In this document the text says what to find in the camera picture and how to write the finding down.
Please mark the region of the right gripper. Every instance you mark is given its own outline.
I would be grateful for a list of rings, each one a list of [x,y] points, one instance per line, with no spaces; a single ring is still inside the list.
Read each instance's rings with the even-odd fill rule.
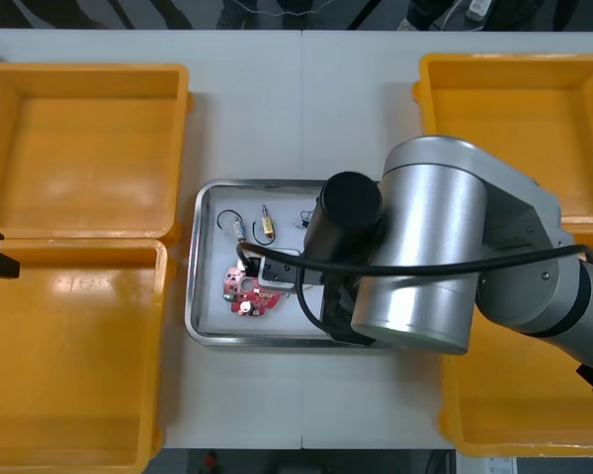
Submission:
[[[359,276],[325,274],[321,316],[334,341],[370,347],[376,342],[374,339],[351,329],[360,279]]]

